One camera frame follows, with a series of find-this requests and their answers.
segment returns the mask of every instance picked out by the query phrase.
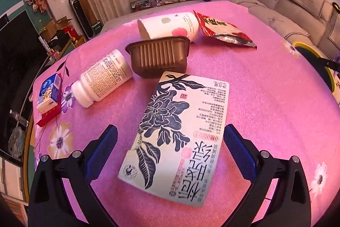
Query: brown plastic tray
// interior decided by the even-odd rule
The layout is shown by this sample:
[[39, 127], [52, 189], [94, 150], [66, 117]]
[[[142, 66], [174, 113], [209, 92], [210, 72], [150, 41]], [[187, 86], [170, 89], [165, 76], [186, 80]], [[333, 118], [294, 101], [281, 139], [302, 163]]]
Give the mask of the brown plastic tray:
[[190, 40], [184, 36], [164, 37], [129, 44], [135, 74], [143, 78], [160, 78], [164, 71], [185, 73]]

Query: paper cup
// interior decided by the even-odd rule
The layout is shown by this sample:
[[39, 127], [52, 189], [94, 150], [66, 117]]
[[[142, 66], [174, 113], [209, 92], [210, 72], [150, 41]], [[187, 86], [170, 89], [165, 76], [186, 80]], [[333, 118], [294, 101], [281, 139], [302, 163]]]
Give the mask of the paper cup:
[[190, 12], [139, 19], [138, 29], [142, 40], [185, 36], [193, 41], [199, 32], [198, 20]]

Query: tower fan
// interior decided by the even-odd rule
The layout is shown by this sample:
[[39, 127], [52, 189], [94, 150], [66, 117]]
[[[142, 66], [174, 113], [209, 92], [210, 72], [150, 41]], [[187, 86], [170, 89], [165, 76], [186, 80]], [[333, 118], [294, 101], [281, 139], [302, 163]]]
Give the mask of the tower fan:
[[80, 1], [79, 0], [68, 0], [68, 3], [72, 7], [72, 10], [77, 17], [77, 20], [78, 20], [84, 34], [86, 35], [86, 37], [88, 39], [91, 39], [95, 34], [92, 30], [90, 22], [88, 21], [86, 15], [84, 13], [84, 10], [83, 10], [83, 7], [82, 7]]

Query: beige sofa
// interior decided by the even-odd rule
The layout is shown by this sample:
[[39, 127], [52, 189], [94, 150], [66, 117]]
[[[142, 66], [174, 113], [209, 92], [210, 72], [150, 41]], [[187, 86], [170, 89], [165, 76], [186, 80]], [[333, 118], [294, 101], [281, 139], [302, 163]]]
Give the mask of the beige sofa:
[[248, 7], [250, 14], [290, 43], [314, 45], [330, 59], [340, 52], [340, 17], [326, 0], [229, 1]]

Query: white bottle cap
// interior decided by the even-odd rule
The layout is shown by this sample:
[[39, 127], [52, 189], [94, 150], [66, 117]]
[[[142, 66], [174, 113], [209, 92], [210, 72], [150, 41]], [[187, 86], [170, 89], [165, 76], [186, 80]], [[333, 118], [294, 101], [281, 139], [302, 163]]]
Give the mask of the white bottle cap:
[[75, 99], [85, 108], [89, 108], [93, 104], [93, 100], [88, 96], [87, 92], [84, 90], [82, 83], [76, 81], [72, 84], [72, 93]]

